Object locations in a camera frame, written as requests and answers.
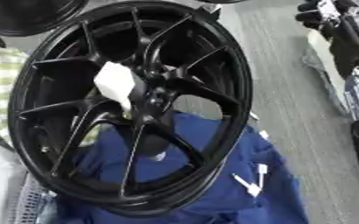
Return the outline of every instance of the black wheel rim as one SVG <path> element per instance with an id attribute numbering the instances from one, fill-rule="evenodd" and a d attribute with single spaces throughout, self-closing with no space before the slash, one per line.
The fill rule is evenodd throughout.
<path id="1" fill-rule="evenodd" d="M 125 50 L 115 50 L 119 54 L 110 54 L 102 49 L 102 46 L 106 46 L 104 49 L 113 47 L 105 43 L 108 39 L 105 37 L 113 32 L 121 36 L 118 31 L 136 36 L 134 46 L 125 45 Z M 200 48 L 194 52 L 197 56 L 186 53 L 182 58 L 171 56 L 170 47 L 175 45 L 169 43 L 178 40 L 176 35 L 183 35 L 183 39 L 192 35 L 192 42 Z M 124 36 L 131 42 L 130 36 Z M 180 54 L 181 49 L 174 49 Z M 147 83 L 143 100 L 135 102 L 137 112 L 132 121 L 122 118 L 116 102 L 99 94 L 84 97 L 94 88 L 92 79 L 107 60 L 131 67 Z M 216 61 L 222 62 L 220 72 L 224 71 L 224 76 L 205 72 Z M 162 69 L 162 63 L 175 68 Z M 74 76 L 71 71 L 75 70 L 85 74 Z M 62 80 L 65 76 L 58 75 L 59 71 L 61 75 L 67 74 L 67 79 Z M 70 93 L 66 87 L 75 77 L 80 85 L 72 86 Z M 195 149 L 160 121 L 180 95 L 197 95 L 221 107 L 219 129 L 203 150 Z M 158 105 L 150 101 L 162 98 L 164 100 Z M 242 134 L 250 106 L 251 77 L 247 61 L 240 46 L 216 21 L 176 3 L 115 3 L 92 10 L 60 27 L 30 57 L 11 95 L 9 125 L 16 150 L 40 182 L 56 192 L 95 203 L 117 214 L 145 216 L 183 207 L 208 189 Z M 47 123 L 58 124 L 54 125 L 55 132 L 69 132 L 75 116 L 79 119 L 70 137 L 55 135 L 55 141 L 51 142 L 53 136 L 46 137 L 49 140 L 41 139 L 40 130 L 42 127 L 48 129 Z M 121 183 L 103 183 L 83 175 L 69 177 L 69 173 L 74 173 L 72 158 L 82 137 L 100 123 L 129 127 L 134 133 L 134 144 Z M 137 151 L 138 139 L 146 130 L 176 145 L 191 165 L 150 182 L 135 181 L 132 161 L 137 157 L 132 152 Z M 56 155 L 40 150 L 47 142 L 50 142 L 49 148 L 60 148 Z"/>

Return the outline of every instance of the small white part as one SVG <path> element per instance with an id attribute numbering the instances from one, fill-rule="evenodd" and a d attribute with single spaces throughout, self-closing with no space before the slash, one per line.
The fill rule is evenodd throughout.
<path id="1" fill-rule="evenodd" d="M 135 81 L 128 67 L 106 62 L 94 78 L 94 83 L 103 96 L 119 102 L 124 111 L 131 110 L 128 96 L 135 87 Z"/>
<path id="2" fill-rule="evenodd" d="M 265 140 L 268 140 L 268 138 L 270 137 L 270 135 L 268 135 L 268 132 L 266 130 L 262 130 L 258 132 L 258 134 Z"/>
<path id="3" fill-rule="evenodd" d="M 339 20 L 341 13 L 336 9 L 336 6 L 334 6 L 333 0 L 320 0 L 317 4 L 317 8 L 324 20 Z"/>
<path id="4" fill-rule="evenodd" d="M 258 186 L 264 188 L 264 175 L 268 173 L 268 165 L 258 164 Z"/>
<path id="5" fill-rule="evenodd" d="M 262 189 L 258 185 L 251 183 L 250 187 L 248 188 L 248 193 L 253 196 L 253 198 L 256 198 L 258 194 L 260 194 L 261 190 Z"/>
<path id="6" fill-rule="evenodd" d="M 231 175 L 233 175 L 236 181 L 238 181 L 241 185 L 246 187 L 246 189 L 248 190 L 248 194 L 253 196 L 253 198 L 256 198 L 258 194 L 261 192 L 262 189 L 258 185 L 255 185 L 253 183 L 249 184 L 244 179 L 240 178 L 238 175 L 234 173 L 232 173 Z"/>
<path id="7" fill-rule="evenodd" d="M 256 115 L 252 111 L 250 111 L 250 117 L 255 121 L 260 121 L 260 117 L 258 117 L 258 115 Z"/>

